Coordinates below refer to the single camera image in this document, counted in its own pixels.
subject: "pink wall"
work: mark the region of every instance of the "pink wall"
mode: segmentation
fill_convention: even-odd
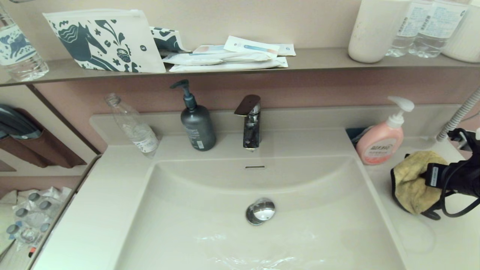
[[[80,180],[81,176],[0,177],[0,198],[12,190],[43,190],[52,186],[57,189],[64,186],[73,189]]]
[[[140,112],[181,111],[180,90],[172,83],[187,78],[199,104],[211,110],[235,109],[247,94],[262,98],[263,108],[385,105],[389,95],[416,104],[462,103],[480,85],[479,69],[410,68],[382,70],[278,72],[114,78],[38,84],[39,91],[100,151],[105,142],[89,118],[109,113],[103,97],[116,92]],[[475,119],[469,123],[480,123]]]

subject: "faucet handle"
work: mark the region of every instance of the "faucet handle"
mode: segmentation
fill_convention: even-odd
[[[256,115],[260,112],[260,97],[257,95],[248,95],[243,98],[238,108],[235,110],[236,115],[247,116]]]

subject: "soap dispenser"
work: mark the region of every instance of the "soap dispenser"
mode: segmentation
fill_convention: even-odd
[[[207,151],[215,146],[216,137],[212,120],[207,108],[198,105],[195,97],[190,93],[189,81],[181,80],[170,86],[171,89],[183,88],[183,101],[186,109],[181,113],[180,119],[185,126],[192,147],[198,151]]]
[[[356,150],[363,164],[376,165],[387,161],[403,142],[403,113],[412,111],[415,105],[406,98],[388,97],[400,111],[385,122],[371,128],[360,138]]]

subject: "faucet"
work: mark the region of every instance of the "faucet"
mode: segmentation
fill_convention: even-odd
[[[243,98],[235,114],[245,117],[243,126],[243,148],[255,151],[262,140],[260,136],[260,97],[248,95]]]

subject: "shelf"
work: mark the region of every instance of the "shelf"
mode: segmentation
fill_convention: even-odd
[[[314,48],[296,49],[297,56],[287,57],[288,68],[274,68],[262,70],[245,70],[230,72],[194,72],[194,73],[128,73],[112,72],[101,70],[82,69],[73,59],[64,59],[48,62],[50,72],[45,76],[29,82],[16,82],[8,80],[0,83],[1,86],[14,86],[25,84],[40,84],[62,81],[75,81],[87,79],[102,79],[111,77],[153,77],[153,76],[185,76],[202,74],[248,74],[248,73],[269,73],[269,72],[291,72],[291,71],[312,71],[312,70],[336,70],[336,69],[379,69],[379,68],[480,68],[480,64],[472,64],[457,61],[440,55],[437,58],[422,59],[413,55],[406,55],[399,58],[385,57],[378,63],[364,64],[352,60],[346,48]]]

